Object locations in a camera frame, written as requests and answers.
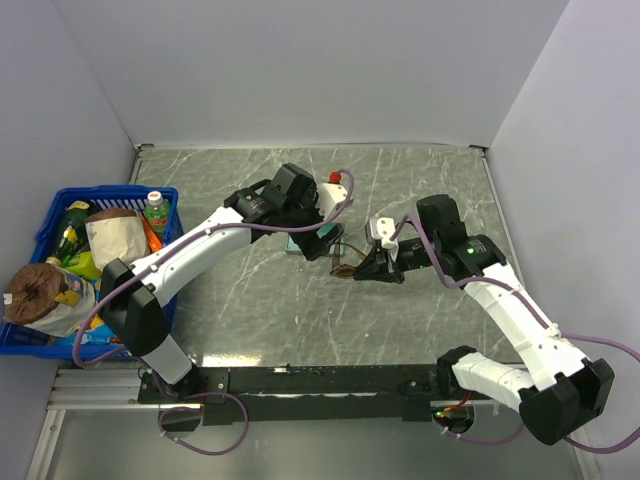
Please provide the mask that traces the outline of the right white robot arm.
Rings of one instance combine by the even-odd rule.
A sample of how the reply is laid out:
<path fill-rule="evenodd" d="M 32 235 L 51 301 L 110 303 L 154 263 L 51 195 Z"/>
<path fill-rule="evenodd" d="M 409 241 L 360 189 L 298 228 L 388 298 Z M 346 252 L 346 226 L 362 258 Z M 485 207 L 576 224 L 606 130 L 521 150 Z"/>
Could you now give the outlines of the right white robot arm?
<path fill-rule="evenodd" d="M 553 445 L 602 414 L 614 371 L 565 338 L 519 282 L 505 254 L 486 235 L 470 235 L 455 200 L 419 200 L 400 222 L 372 218 L 372 249 L 355 279 L 401 283 L 409 271 L 432 267 L 442 283 L 460 289 L 493 320 L 518 354 L 517 369 L 460 346 L 438 360 L 438 390 L 448 398 L 472 391 L 517 411 L 528 431 Z"/>

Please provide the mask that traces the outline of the grey felt glasses case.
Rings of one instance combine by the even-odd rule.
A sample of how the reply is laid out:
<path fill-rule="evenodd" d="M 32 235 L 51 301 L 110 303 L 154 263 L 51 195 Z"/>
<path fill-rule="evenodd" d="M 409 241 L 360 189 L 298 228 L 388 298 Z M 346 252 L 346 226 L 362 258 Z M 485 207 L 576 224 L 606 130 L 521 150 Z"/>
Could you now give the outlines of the grey felt glasses case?
<path fill-rule="evenodd" d="M 327 256 L 332 256 L 336 254 L 343 254 L 345 247 L 342 243 L 342 235 L 345 233 L 346 224 L 343 222 L 339 223 L 330 223 L 322 228 L 320 228 L 317 232 L 317 236 L 319 239 L 326 239 L 326 242 L 329 244 L 330 248 L 327 253 Z M 300 247 L 295 243 L 294 239 L 290 234 L 286 237 L 284 252 L 289 255 L 302 255 L 303 252 Z"/>

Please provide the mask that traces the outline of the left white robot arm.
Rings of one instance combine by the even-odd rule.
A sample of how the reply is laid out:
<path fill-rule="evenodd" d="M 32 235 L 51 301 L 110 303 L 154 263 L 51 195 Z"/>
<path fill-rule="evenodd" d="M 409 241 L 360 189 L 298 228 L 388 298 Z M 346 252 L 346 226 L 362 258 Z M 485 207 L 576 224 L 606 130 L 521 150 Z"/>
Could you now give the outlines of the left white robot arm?
<path fill-rule="evenodd" d="M 196 366 L 173 338 L 165 306 L 205 270 L 266 234 L 288 233 L 309 261 L 327 254 L 339 231 L 318 231 L 348 199 L 340 183 L 319 183 L 285 164 L 273 178 L 232 193 L 200 225 L 158 252 L 130 265 L 111 261 L 103 270 L 99 315 L 160 376 L 172 400 L 187 401 L 198 387 Z"/>

